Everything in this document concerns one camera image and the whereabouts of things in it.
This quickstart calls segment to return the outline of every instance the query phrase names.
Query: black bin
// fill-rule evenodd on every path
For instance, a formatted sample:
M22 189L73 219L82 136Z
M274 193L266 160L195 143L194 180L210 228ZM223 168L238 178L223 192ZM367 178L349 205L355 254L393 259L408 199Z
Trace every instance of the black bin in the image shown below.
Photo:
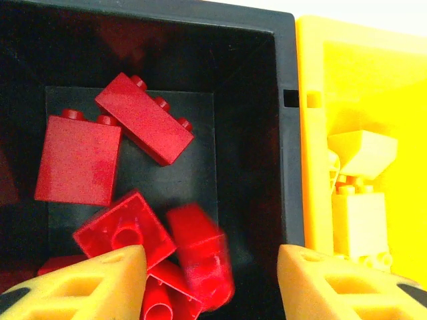
M0 4L0 273L81 253L71 234L99 207L33 199L46 120L90 120L118 73L139 75L195 141L159 167L123 139L114 199L138 188L159 218L199 203L228 235L236 294L201 319L284 318L281 243L304 245L292 15L208 2Z

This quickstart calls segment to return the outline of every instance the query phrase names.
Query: yellow bin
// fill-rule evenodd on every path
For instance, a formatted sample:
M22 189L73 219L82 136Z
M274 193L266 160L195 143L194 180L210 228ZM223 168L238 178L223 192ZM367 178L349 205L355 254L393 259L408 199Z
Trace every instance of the yellow bin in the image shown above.
M385 194L392 272L427 287L427 38L302 17L297 49L306 246L334 251L327 137L395 138L396 160L370 184Z

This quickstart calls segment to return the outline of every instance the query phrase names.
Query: red lego duplo brick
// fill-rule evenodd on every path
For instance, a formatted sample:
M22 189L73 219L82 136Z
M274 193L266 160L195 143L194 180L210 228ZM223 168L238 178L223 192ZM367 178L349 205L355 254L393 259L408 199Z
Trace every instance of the red lego duplo brick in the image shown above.
M64 257L50 258L38 270L37 276L44 275L45 273L49 273L58 269L68 267L69 265L74 265L86 259L87 257L85 255L68 255Z
M184 118L174 119L169 104L161 97L152 99L146 88L138 76L120 73L95 101L150 157L160 165L171 165L194 139L192 126Z
M117 169L121 128L113 117L96 123L65 109L47 123L35 199L108 206Z
M177 265L165 260L150 269L141 320L196 320L200 312L201 302L194 297Z
M128 245L143 245L148 269L176 250L163 225L137 190L86 221L73 237L89 258Z
M227 303L235 289L224 232L196 204L169 211L167 220L185 278L202 310Z

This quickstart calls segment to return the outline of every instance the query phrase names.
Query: rectangular hole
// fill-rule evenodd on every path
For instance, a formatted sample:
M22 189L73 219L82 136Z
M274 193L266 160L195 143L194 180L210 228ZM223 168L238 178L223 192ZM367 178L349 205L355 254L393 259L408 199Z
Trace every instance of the rectangular hole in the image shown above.
M300 107L300 95L298 90L283 90L283 98L285 101L285 107L299 108Z
M409 320L405 311L397 307L355 307L354 311L362 320Z
M52 296L87 297L95 291L102 280L102 277L74 277L67 279L53 291Z
M71 320L76 312L75 309L34 310L25 320Z
M365 279L355 275L327 275L325 280L339 295L379 293Z

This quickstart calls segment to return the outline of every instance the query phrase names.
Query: white background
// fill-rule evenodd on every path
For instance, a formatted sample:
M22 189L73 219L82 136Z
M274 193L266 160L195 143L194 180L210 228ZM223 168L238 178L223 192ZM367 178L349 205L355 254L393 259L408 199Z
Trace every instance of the white background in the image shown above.
M319 15L384 30L427 36L427 1L210 0L301 15Z

